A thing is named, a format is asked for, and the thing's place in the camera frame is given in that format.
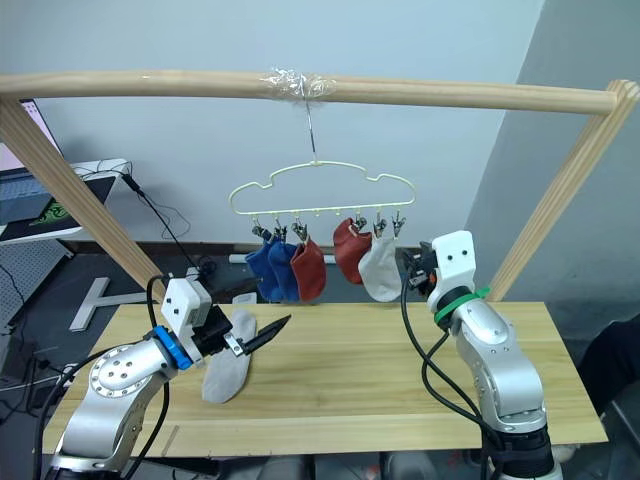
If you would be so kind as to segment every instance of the white bracket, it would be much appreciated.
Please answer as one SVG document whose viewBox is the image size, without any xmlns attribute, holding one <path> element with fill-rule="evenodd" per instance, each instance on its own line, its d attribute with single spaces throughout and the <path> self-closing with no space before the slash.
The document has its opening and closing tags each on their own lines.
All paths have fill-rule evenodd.
<svg viewBox="0 0 640 480">
<path fill-rule="evenodd" d="M 429 310 L 436 312 L 438 302 L 456 287 L 475 290 L 473 275 L 476 273 L 476 254 L 473 250 L 471 232 L 458 230 L 436 238 L 431 243 L 436 252 L 436 288 L 427 299 Z"/>
<path fill-rule="evenodd" d="M 162 315 L 196 366 L 203 365 L 204 359 L 191 338 L 193 327 L 204 325 L 210 309 L 211 296 L 199 282 L 186 278 L 169 280 L 162 302 Z"/>
</svg>

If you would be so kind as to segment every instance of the white sock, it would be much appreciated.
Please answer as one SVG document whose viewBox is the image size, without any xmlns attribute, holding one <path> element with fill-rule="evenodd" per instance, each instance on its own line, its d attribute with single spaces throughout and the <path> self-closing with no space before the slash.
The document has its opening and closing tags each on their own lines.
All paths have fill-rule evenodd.
<svg viewBox="0 0 640 480">
<path fill-rule="evenodd" d="M 242 338 L 244 342 L 256 335 L 256 317 L 246 310 L 234 310 L 231 324 L 233 336 Z M 236 357 L 228 348 L 213 355 L 202 382 L 202 399 L 212 403 L 224 403 L 232 399 L 244 385 L 250 360 L 251 355 Z"/>
<path fill-rule="evenodd" d="M 396 264 L 396 239 L 372 235 L 371 250 L 360 259 L 358 271 L 371 298 L 378 302 L 398 298 L 402 281 Z"/>
</svg>

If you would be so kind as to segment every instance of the blue sock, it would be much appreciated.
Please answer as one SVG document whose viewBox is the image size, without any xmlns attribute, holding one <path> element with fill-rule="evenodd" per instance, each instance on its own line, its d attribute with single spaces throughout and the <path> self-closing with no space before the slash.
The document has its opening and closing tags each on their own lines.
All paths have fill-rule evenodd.
<svg viewBox="0 0 640 480">
<path fill-rule="evenodd" d="M 283 298 L 282 290 L 278 286 L 278 280 L 273 273 L 271 265 L 269 265 L 269 251 L 275 243 L 265 240 L 260 250 L 244 257 L 253 274 L 260 278 L 258 283 L 260 295 L 269 302 L 279 302 Z"/>
<path fill-rule="evenodd" d="M 290 302 L 297 302 L 300 297 L 298 295 L 298 282 L 291 268 L 291 259 L 296 253 L 296 246 L 276 241 L 275 245 L 269 252 L 269 264 L 276 274 L 280 290 Z"/>
</svg>

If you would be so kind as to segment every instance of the red sock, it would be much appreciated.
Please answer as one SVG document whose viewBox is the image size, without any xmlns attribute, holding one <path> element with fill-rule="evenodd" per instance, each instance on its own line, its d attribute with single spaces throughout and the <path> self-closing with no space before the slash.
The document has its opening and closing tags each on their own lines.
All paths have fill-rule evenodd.
<svg viewBox="0 0 640 480">
<path fill-rule="evenodd" d="M 358 233 L 353 219 L 344 220 L 333 232 L 336 264 L 351 283 L 362 284 L 358 262 L 371 248 L 371 232 Z"/>
<path fill-rule="evenodd" d="M 299 243 L 291 259 L 291 268 L 298 281 L 300 300 L 310 302 L 320 296 L 327 283 L 327 267 L 320 247 L 311 237 L 305 243 Z"/>
</svg>

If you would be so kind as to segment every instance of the wire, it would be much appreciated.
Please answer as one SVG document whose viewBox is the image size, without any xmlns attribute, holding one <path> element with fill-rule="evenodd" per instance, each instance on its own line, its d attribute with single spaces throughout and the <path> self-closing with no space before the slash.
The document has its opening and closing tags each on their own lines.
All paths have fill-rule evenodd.
<svg viewBox="0 0 640 480">
<path fill-rule="evenodd" d="M 405 329 L 407 330 L 407 334 L 409 335 L 409 339 L 411 340 L 411 343 L 413 344 L 414 348 L 416 349 L 416 351 L 418 352 L 420 357 L 422 357 L 423 361 L 428 362 L 429 366 L 433 369 L 433 371 L 436 372 L 436 374 L 440 378 L 442 378 L 442 380 L 444 380 L 451 388 L 453 388 L 453 390 L 458 395 L 460 395 L 460 397 L 465 401 L 465 403 L 469 406 L 469 408 L 473 411 L 473 413 L 476 416 L 478 416 L 478 417 L 481 416 L 480 415 L 480 410 L 478 410 L 478 407 L 476 407 L 475 403 L 473 403 L 473 400 L 471 400 L 471 398 L 464 392 L 464 390 L 462 390 L 458 386 L 457 383 L 455 383 L 447 374 L 445 374 L 435 363 L 433 363 L 429 359 L 429 357 L 427 356 L 427 353 L 424 351 L 424 349 L 420 345 L 420 342 L 418 342 L 418 339 L 416 338 L 415 334 L 413 333 L 413 328 L 411 327 L 411 322 L 409 320 L 409 313 L 407 311 L 407 291 L 408 291 L 408 289 L 409 289 L 409 276 L 407 275 L 407 277 L 405 277 L 405 279 L 402 282 L 402 290 L 401 290 L 401 293 L 400 293 L 400 310 L 402 312 L 402 320 L 404 321 L 404 326 L 405 326 Z M 444 343 L 445 340 L 446 340 L 446 338 L 444 338 L 444 340 L 440 339 L 440 341 L 442 343 Z"/>
<path fill-rule="evenodd" d="M 147 443 L 145 443 L 144 447 L 142 447 L 142 450 L 140 450 L 140 454 L 138 455 L 138 458 L 135 459 L 135 461 L 133 462 L 133 465 L 131 465 L 131 468 L 129 468 L 129 471 L 127 472 L 127 475 L 124 477 L 124 480 L 131 480 L 131 478 L 133 478 L 133 475 L 136 473 L 136 470 L 138 470 L 138 467 L 142 463 L 142 460 L 144 460 L 144 457 L 147 455 L 147 452 L 151 448 L 151 445 L 153 444 L 156 437 L 158 436 L 158 433 L 162 428 L 162 424 L 164 423 L 164 419 L 167 416 L 167 411 L 169 410 L 169 382 L 168 381 L 165 382 L 165 384 L 162 387 L 163 387 L 162 410 L 160 410 L 160 416 L 156 421 L 156 426 L 153 427 L 153 431 L 151 432 L 151 435 L 149 436 Z"/>
<path fill-rule="evenodd" d="M 147 311 L 149 312 L 149 321 L 151 322 L 151 328 L 156 328 L 158 322 L 156 321 L 156 313 L 153 311 L 153 284 L 158 280 L 163 280 L 166 275 L 154 275 L 147 282 Z"/>
<path fill-rule="evenodd" d="M 424 386 L 427 389 L 427 391 L 437 401 L 439 401 L 441 404 L 443 404 L 444 406 L 446 406 L 450 410 L 452 410 L 452 411 L 458 413 L 459 415 L 463 416 L 467 420 L 470 420 L 470 421 L 474 422 L 476 425 L 478 425 L 480 427 L 481 432 L 482 432 L 483 439 L 486 436 L 487 438 L 489 438 L 494 443 L 494 445 L 497 448 L 502 449 L 503 445 L 502 445 L 502 440 L 501 440 L 500 436 L 491 428 L 491 426 L 488 423 L 486 423 L 482 419 L 482 415 L 481 415 L 480 411 L 478 410 L 478 407 L 476 407 L 475 403 L 473 403 L 471 398 L 448 375 L 446 375 L 432 360 L 433 355 L 435 355 L 435 353 L 442 346 L 442 344 L 444 344 L 444 342 L 449 338 L 449 332 L 445 331 L 443 333 L 442 337 L 440 337 L 440 339 L 431 347 L 431 349 L 427 353 L 425 353 L 424 349 L 422 348 L 422 346 L 418 342 L 418 339 L 416 338 L 416 336 L 415 336 L 415 334 L 413 332 L 413 328 L 411 327 L 411 322 L 409 320 L 409 313 L 407 311 L 407 292 L 408 292 L 408 288 L 409 288 L 409 275 L 407 275 L 404 278 L 403 282 L 402 282 L 402 291 L 401 291 L 401 294 L 400 294 L 400 310 L 402 312 L 402 320 L 404 322 L 405 329 L 407 330 L 407 334 L 409 335 L 409 339 L 411 340 L 411 343 L 413 344 L 414 348 L 416 349 L 416 351 L 418 352 L 420 357 L 422 357 L 422 359 L 423 359 L 422 369 L 421 369 L 422 383 L 424 384 Z M 442 380 L 444 380 L 449 386 L 451 386 L 455 390 L 456 393 L 458 393 L 458 395 L 460 395 L 460 397 L 465 401 L 465 403 L 469 406 L 469 408 L 471 408 L 471 410 L 473 411 L 473 414 L 468 412 L 467 410 L 464 410 L 463 408 L 459 407 L 455 403 L 451 402 L 449 399 L 445 398 L 443 395 L 438 393 L 433 388 L 433 386 L 429 382 L 429 376 L 428 376 L 428 368 L 429 367 L 431 367 L 431 369 L 434 372 L 436 372 L 436 374 Z M 488 454 L 485 452 L 484 442 L 483 442 L 483 451 L 482 451 L 482 460 L 481 460 L 481 469 L 482 470 L 480 472 L 482 480 L 486 479 L 486 472 L 487 472 L 486 465 L 487 465 L 487 463 L 488 463 Z M 496 469 L 494 471 L 494 474 L 491 476 L 491 480 L 494 480 L 494 479 L 497 480 L 499 478 L 500 474 L 502 473 L 502 467 L 503 467 L 503 463 L 502 462 L 496 462 Z"/>
<path fill-rule="evenodd" d="M 182 237 L 182 236 L 186 235 L 187 233 L 189 233 L 189 232 L 191 231 L 191 222 L 190 222 L 189 220 L 187 220 L 187 219 L 184 217 L 184 215 L 182 215 L 182 213 L 180 213 L 180 211 L 179 211 L 177 208 L 170 207 L 170 206 L 168 206 L 168 205 L 162 205 L 161 203 L 156 202 L 156 201 L 155 201 L 153 198 L 151 198 L 148 194 L 145 194 L 145 195 L 146 195 L 146 197 L 149 199 L 149 201 L 150 201 L 151 203 L 153 203 L 153 204 L 156 206 L 156 208 L 164 208 L 164 209 L 166 209 L 166 210 L 171 210 L 172 212 L 175 212 L 175 214 L 176 214 L 178 217 L 180 217 L 180 219 L 181 219 L 181 220 L 186 224 L 186 228 L 185 228 L 185 230 L 184 230 L 184 231 L 182 231 L 182 232 L 180 232 L 179 234 L 177 234 L 177 235 L 176 235 L 176 238 L 180 238 L 180 237 Z M 168 215 L 166 215 L 166 214 L 165 214 L 165 216 L 168 218 L 167 223 L 168 223 L 169 225 L 171 225 L 171 218 L 169 218 L 169 216 L 168 216 Z M 170 235 L 167 235 L 167 233 L 168 233 L 168 230 L 165 228 L 165 229 L 162 231 L 162 234 L 161 234 L 162 238 L 163 238 L 164 240 L 171 240 L 171 236 L 170 236 Z"/>
<path fill-rule="evenodd" d="M 184 255 L 184 258 L 187 259 L 187 261 L 191 264 L 192 267 L 194 267 L 196 270 L 200 271 L 200 269 L 198 268 L 198 265 L 195 264 L 195 262 L 191 259 L 191 257 L 189 256 L 189 254 L 187 253 L 187 251 L 184 249 L 184 247 L 182 246 L 182 244 L 178 241 L 178 239 L 176 238 L 176 236 L 173 234 L 173 232 L 171 231 L 171 228 L 169 227 L 169 225 L 167 224 L 167 222 L 165 222 L 164 218 L 162 218 L 162 215 L 160 215 L 160 212 L 158 212 L 158 210 L 156 209 L 156 207 L 153 205 L 153 203 L 149 200 L 149 198 L 145 195 L 145 193 L 140 190 L 140 192 L 138 192 L 138 195 L 140 195 L 142 197 L 142 199 L 147 203 L 147 205 L 149 206 L 149 208 L 151 208 L 151 210 L 153 210 L 153 213 L 156 214 L 156 216 L 160 219 L 160 221 L 162 222 L 162 224 L 164 225 L 164 227 L 167 229 L 167 231 L 169 232 L 169 234 L 171 235 L 171 238 L 173 238 L 173 241 L 175 242 L 175 244 L 178 246 L 178 248 L 180 249 L 180 251 L 182 252 L 182 255 Z"/>
<path fill-rule="evenodd" d="M 27 381 L 29 379 L 29 372 L 31 372 L 31 380 L 30 382 L 33 382 L 33 378 L 35 375 L 35 368 L 34 368 L 34 364 L 35 361 L 33 358 L 30 358 L 27 362 L 27 365 L 25 367 L 24 370 L 24 376 L 22 377 L 22 381 Z M 20 400 L 18 400 L 18 403 L 16 403 L 14 406 L 9 405 L 9 402 L 7 402 L 6 400 L 2 400 L 2 404 L 9 410 L 9 412 L 7 413 L 7 415 L 2 419 L 2 423 L 6 423 L 7 420 L 9 420 L 14 413 L 18 412 L 18 413 L 29 413 L 27 411 L 27 409 L 25 408 L 24 410 L 20 410 L 20 405 L 23 404 L 23 402 L 25 401 L 25 397 L 27 398 L 27 401 L 29 399 L 29 390 L 30 389 L 25 389 L 22 392 L 22 395 L 20 397 Z"/>
<path fill-rule="evenodd" d="M 158 325 L 155 312 L 153 311 L 153 284 L 157 280 L 162 280 L 163 278 L 166 278 L 166 275 L 154 275 L 147 282 L 147 310 L 149 312 L 149 321 L 151 322 L 152 328 L 155 328 Z M 124 480 L 131 480 L 131 478 L 133 478 L 133 475 L 136 473 L 136 470 L 138 470 L 138 467 L 142 463 L 142 460 L 144 460 L 144 457 L 147 455 L 147 452 L 151 448 L 151 445 L 153 445 L 153 442 L 155 441 L 158 433 L 160 432 L 160 429 L 162 428 L 164 419 L 167 416 L 167 411 L 169 410 L 169 400 L 169 380 L 167 379 L 167 381 L 162 386 L 162 410 L 160 410 L 160 415 L 158 416 L 156 425 L 155 427 L 153 427 L 153 431 L 151 432 L 147 443 L 144 444 L 144 447 L 142 447 L 142 450 L 140 450 L 138 457 L 134 460 L 133 465 L 131 465 L 131 467 L 129 468 L 129 471 L 124 477 Z"/>
<path fill-rule="evenodd" d="M 21 309 L 24 309 L 24 306 L 26 304 L 26 300 L 24 298 L 24 295 L 22 294 L 22 292 L 20 291 L 20 289 L 18 288 L 18 284 L 16 282 L 15 277 L 11 274 L 11 272 L 9 270 L 7 270 L 3 265 L 0 265 L 0 270 L 2 270 L 5 275 L 7 275 L 9 277 L 9 281 L 11 282 L 11 286 L 13 287 L 13 289 L 15 290 L 15 292 L 18 294 L 18 296 L 20 297 L 20 302 L 22 303 L 22 305 L 20 306 Z M 20 330 L 19 330 L 19 334 L 20 334 L 20 351 L 22 352 L 22 347 L 24 346 L 24 328 L 25 325 L 27 324 L 27 314 L 26 312 L 22 312 L 22 325 L 20 325 Z"/>
<path fill-rule="evenodd" d="M 36 426 L 36 433 L 35 433 L 34 442 L 33 442 L 34 443 L 33 475 L 32 475 L 33 480 L 40 480 L 40 478 L 42 477 L 42 437 L 44 435 L 44 424 L 47 421 L 47 412 L 49 411 L 49 408 L 51 407 L 51 405 L 53 405 L 54 400 L 60 394 L 60 391 L 62 390 L 62 387 L 64 386 L 64 384 L 71 377 L 73 377 L 78 372 L 78 370 L 80 370 L 82 367 L 92 362 L 96 358 L 104 355 L 109 350 L 112 350 L 113 348 L 115 347 L 106 348 L 104 350 L 94 353 L 93 355 L 89 355 L 87 358 L 80 361 L 77 365 L 74 365 L 73 367 L 71 367 L 67 371 L 67 373 L 60 376 L 60 379 L 58 380 L 58 382 L 53 386 L 53 388 L 49 392 L 49 395 L 47 396 L 47 399 L 45 400 L 44 405 L 42 406 L 42 410 L 40 411 L 40 415 L 38 416 L 38 424 Z"/>
<path fill-rule="evenodd" d="M 29 385 L 25 388 L 25 393 L 27 394 L 27 400 L 24 405 L 25 413 L 31 417 L 35 417 L 33 413 L 31 413 L 31 399 L 33 398 L 33 382 L 36 379 L 36 370 L 38 368 L 38 361 L 35 357 L 32 357 L 33 364 L 31 366 L 31 379 L 29 380 Z"/>
<path fill-rule="evenodd" d="M 117 170 L 119 167 L 122 167 L 123 165 L 128 165 L 128 167 L 129 167 L 128 175 L 131 178 L 133 178 L 133 163 L 132 162 L 126 161 L 126 162 L 123 162 L 123 163 L 121 163 L 119 165 L 116 165 L 116 166 L 114 166 L 112 168 L 105 169 L 105 170 L 100 170 L 100 165 L 102 164 L 103 161 L 104 160 L 100 160 L 98 162 L 98 165 L 97 165 L 97 168 L 96 168 L 95 171 L 90 170 L 90 169 L 85 168 L 85 167 L 77 167 L 77 168 L 82 168 L 83 170 L 86 170 L 87 172 L 89 172 L 89 173 L 83 174 L 81 176 L 81 178 L 84 180 L 85 178 L 88 178 L 88 177 L 90 177 L 92 175 L 96 175 L 98 173 L 103 173 L 103 172 L 115 172 L 115 173 L 119 174 L 120 176 L 123 176 L 124 173 L 121 172 L 120 170 Z M 185 251 L 185 249 L 182 246 L 182 244 L 178 241 L 178 238 L 182 237 L 183 235 L 186 235 L 187 233 L 189 233 L 191 231 L 191 222 L 189 222 L 189 220 L 187 220 L 185 218 L 185 216 L 182 215 L 182 213 L 180 213 L 180 211 L 178 209 L 176 209 L 174 207 L 170 207 L 168 205 L 162 205 L 161 203 L 156 202 L 153 198 L 151 198 L 149 195 L 147 195 L 139 187 L 138 187 L 137 191 L 136 190 L 134 190 L 134 191 L 138 195 L 138 201 L 140 201 L 141 203 L 143 203 L 146 206 L 148 206 L 149 208 L 151 208 L 151 210 L 153 210 L 153 212 L 156 214 L 156 216 L 162 222 L 162 225 L 164 226 L 164 229 L 162 230 L 162 233 L 160 234 L 161 238 L 163 240 L 173 240 L 175 242 L 175 244 L 178 246 L 178 248 L 180 249 L 182 255 L 184 255 L 184 257 L 191 264 L 191 266 L 196 268 L 198 270 L 198 272 L 199 272 L 200 268 L 193 262 L 191 257 Z M 161 209 L 161 208 L 164 208 L 166 210 L 171 210 L 171 211 L 175 212 L 175 214 L 186 224 L 185 230 L 180 232 L 178 235 L 174 234 L 173 231 L 171 230 L 171 227 L 170 227 L 171 218 L 169 217 L 169 215 L 159 212 L 158 209 Z"/>
<path fill-rule="evenodd" d="M 59 380 L 60 379 L 60 375 L 55 375 L 53 377 L 47 377 L 47 378 L 41 378 L 40 380 L 36 380 L 34 382 L 30 382 L 30 383 L 23 383 L 21 385 L 14 385 L 13 387 L 6 387 L 6 388 L 0 388 L 0 393 L 1 392 L 8 392 L 10 390 L 20 390 L 21 388 L 26 388 L 30 385 L 39 385 L 41 383 L 45 383 L 45 382 L 50 382 L 51 380 Z"/>
</svg>

